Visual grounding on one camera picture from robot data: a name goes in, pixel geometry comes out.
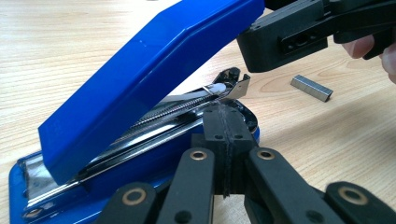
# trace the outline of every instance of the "blue stapler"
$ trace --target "blue stapler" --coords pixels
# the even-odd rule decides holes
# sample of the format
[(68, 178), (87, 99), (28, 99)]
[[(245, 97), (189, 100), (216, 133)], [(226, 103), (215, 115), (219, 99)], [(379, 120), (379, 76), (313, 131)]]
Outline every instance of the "blue stapler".
[[(158, 14), (38, 128), (42, 150), (10, 171), (10, 221), (91, 223), (122, 186), (167, 183), (191, 147), (191, 135), (204, 132), (203, 114), (214, 105), (238, 111), (257, 138), (255, 116), (237, 100), (249, 76), (240, 77), (237, 68), (198, 90), (168, 95), (232, 40), (237, 38), (249, 71), (263, 72), (326, 48), (328, 35), (336, 34), (339, 43), (367, 34), (382, 38), (395, 25), (395, 1), (265, 2), (280, 10), (259, 18), (262, 0), (183, 0)], [(280, 158), (257, 150), (259, 159)], [(254, 160), (247, 165), (252, 173)], [(305, 217), (322, 218), (315, 211)]]
[(233, 68), (165, 96), (263, 10), (262, 0), (185, 0), (158, 14), (39, 127), (41, 152), (10, 172), (11, 222), (92, 222), (121, 186), (169, 179), (205, 106), (247, 111), (236, 99), (248, 76)]

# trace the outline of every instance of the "chrome metal part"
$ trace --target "chrome metal part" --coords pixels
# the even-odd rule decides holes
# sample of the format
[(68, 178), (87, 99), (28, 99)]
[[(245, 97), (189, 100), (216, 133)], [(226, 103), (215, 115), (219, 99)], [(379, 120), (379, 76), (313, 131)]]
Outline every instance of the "chrome metal part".
[(37, 217), (42, 211), (43, 211), (42, 208), (37, 208), (37, 209), (34, 209), (31, 212), (25, 214), (25, 216), (28, 218)]
[(257, 127), (256, 118), (236, 100), (246, 94), (249, 76), (244, 75), (241, 81), (238, 81), (238, 78), (239, 76), (235, 75), (235, 71), (228, 73), (228, 70), (225, 70), (213, 82), (213, 84), (224, 83), (225, 91), (218, 91), (216, 94), (213, 91), (209, 92), (208, 90), (212, 90), (212, 84), (210, 84), (191, 91), (204, 91), (206, 92), (204, 96), (189, 98), (188, 100), (159, 102), (112, 143), (107, 150), (92, 160), (73, 180), (62, 186), (58, 186), (50, 176), (44, 166), (41, 154), (21, 161), (20, 165), (23, 167), (28, 185), (26, 210), (35, 211), (35, 209), (40, 208), (41, 203), (48, 202), (71, 189), (76, 189), (90, 178), (202, 125), (203, 113), (207, 106), (226, 104), (235, 107), (242, 114), (246, 114), (245, 120), (247, 123), (253, 124), (249, 126), (251, 130), (254, 130)]
[(366, 205), (369, 202), (367, 197), (358, 189), (341, 187), (338, 190), (338, 193), (340, 194), (341, 198), (349, 203), (353, 203), (356, 205)]
[(332, 90), (300, 75), (294, 77), (290, 85), (323, 102), (327, 102), (332, 95)]
[[(129, 199), (129, 196), (132, 195), (133, 193), (137, 194), (138, 198), (131, 200), (131, 199)], [(141, 188), (130, 189), (122, 195), (122, 202), (125, 205), (129, 205), (129, 206), (138, 205), (138, 204), (142, 203), (143, 201), (145, 201), (146, 195), (147, 195), (147, 193)]]
[(204, 151), (198, 150), (190, 153), (190, 157), (195, 161), (202, 161), (206, 159), (207, 154)]
[(269, 150), (262, 149), (257, 152), (257, 156), (265, 161), (270, 161), (275, 158), (275, 154)]

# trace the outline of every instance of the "metal screw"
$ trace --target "metal screw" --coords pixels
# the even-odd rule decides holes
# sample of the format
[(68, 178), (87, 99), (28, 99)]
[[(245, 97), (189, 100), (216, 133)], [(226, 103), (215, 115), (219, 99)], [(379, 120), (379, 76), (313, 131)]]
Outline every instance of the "metal screw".
[(202, 161), (206, 159), (207, 155), (203, 151), (193, 151), (190, 153), (190, 157), (195, 161)]
[(341, 187), (338, 190), (338, 194), (340, 194), (341, 198), (347, 202), (354, 203), (356, 205), (365, 205), (369, 202), (367, 197), (358, 189)]
[(37, 217), (42, 211), (42, 208), (33, 209), (29, 213), (26, 213), (24, 216), (28, 218)]
[(146, 192), (141, 188), (130, 189), (122, 195), (122, 202), (125, 205), (137, 205), (145, 201), (146, 195)]
[(263, 160), (266, 160), (266, 161), (270, 161), (270, 160), (275, 158), (274, 153), (272, 153), (272, 152), (270, 152), (268, 150), (265, 150), (265, 149), (258, 151), (257, 152), (257, 156), (260, 159), (263, 159)]

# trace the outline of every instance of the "stapler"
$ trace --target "stapler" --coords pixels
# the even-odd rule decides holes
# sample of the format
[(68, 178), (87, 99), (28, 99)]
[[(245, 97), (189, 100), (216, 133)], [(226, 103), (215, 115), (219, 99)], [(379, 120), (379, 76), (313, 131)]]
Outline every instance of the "stapler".
[[(106, 220), (112, 214), (108, 211), (112, 210), (107, 209), (101, 215), (105, 217), (98, 219), (101, 211), (111, 207), (113, 201), (110, 198), (117, 189), (132, 182), (148, 183), (154, 191), (171, 192), (170, 183), (178, 179), (178, 175), (173, 176), (179, 169), (180, 158), (181, 161), (188, 158), (185, 155), (191, 146), (201, 149), (198, 153), (194, 153), (197, 150), (187, 151), (190, 158), (200, 161), (213, 156), (206, 147), (218, 148), (235, 143), (228, 137), (235, 127), (227, 125), (209, 124), (213, 130), (229, 132), (215, 134), (219, 137), (215, 137), (215, 143), (206, 139), (210, 132), (206, 124), (211, 122), (205, 124), (205, 120), (215, 123), (227, 118), (239, 120), (235, 122), (236, 129), (244, 134), (235, 134), (233, 138), (239, 139), (238, 144), (244, 144), (235, 144), (233, 151), (241, 152), (236, 156), (229, 151), (226, 155), (214, 153), (225, 159), (221, 161), (223, 174), (215, 173), (222, 184), (214, 183), (213, 193), (227, 196), (247, 192), (253, 199), (247, 204), (256, 217), (258, 210), (255, 208), (260, 208), (256, 203), (262, 204), (257, 196), (261, 192), (247, 189), (241, 181), (234, 181), (234, 177), (238, 179), (244, 174), (245, 168), (235, 170), (233, 157), (237, 164), (245, 167), (248, 153), (255, 153), (259, 159), (267, 161), (273, 156), (281, 156), (271, 149), (258, 148), (256, 139), (260, 130), (257, 119), (237, 100), (246, 93), (249, 76), (240, 78), (240, 71), (230, 68), (220, 72), (213, 83), (201, 89), (179, 96), (169, 96), (168, 93), (235, 38), (249, 72), (268, 71), (326, 48), (328, 35), (337, 34), (343, 42), (388, 32), (395, 25), (392, 12), (396, 11), (396, 1), (265, 3), (276, 11), (260, 19), (264, 11), (262, 0), (184, 0), (158, 14), (38, 128), (41, 151), (19, 159), (10, 171), (11, 222), (90, 223)], [(340, 26), (345, 18), (380, 13), (381, 10), (390, 13), (389, 16), (368, 21), (359, 29), (353, 28), (353, 23)], [(284, 24), (289, 22), (290, 26), (285, 27)], [(223, 116), (211, 119), (207, 115), (209, 111)], [(247, 162), (247, 169), (252, 176), (262, 179), (264, 177), (258, 172), (262, 166), (256, 159)], [(151, 195), (147, 193), (149, 190), (152, 192), (153, 189), (145, 191), (148, 197)], [(379, 204), (385, 214), (394, 218), (394, 212), (385, 204), (371, 205)], [(188, 214), (180, 216), (178, 220), (184, 223)], [(334, 217), (332, 220), (342, 222), (338, 215), (332, 213), (331, 216)], [(305, 217), (323, 218), (315, 211)]]

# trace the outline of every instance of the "staple strip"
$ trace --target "staple strip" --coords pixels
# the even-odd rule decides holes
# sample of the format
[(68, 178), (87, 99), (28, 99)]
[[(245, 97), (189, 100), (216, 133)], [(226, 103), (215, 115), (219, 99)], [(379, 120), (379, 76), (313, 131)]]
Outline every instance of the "staple strip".
[(330, 99), (330, 96), (332, 95), (332, 90), (330, 90), (329, 88), (326, 88), (300, 75), (294, 77), (291, 80), (290, 85), (312, 95), (313, 97), (323, 102), (327, 102)]

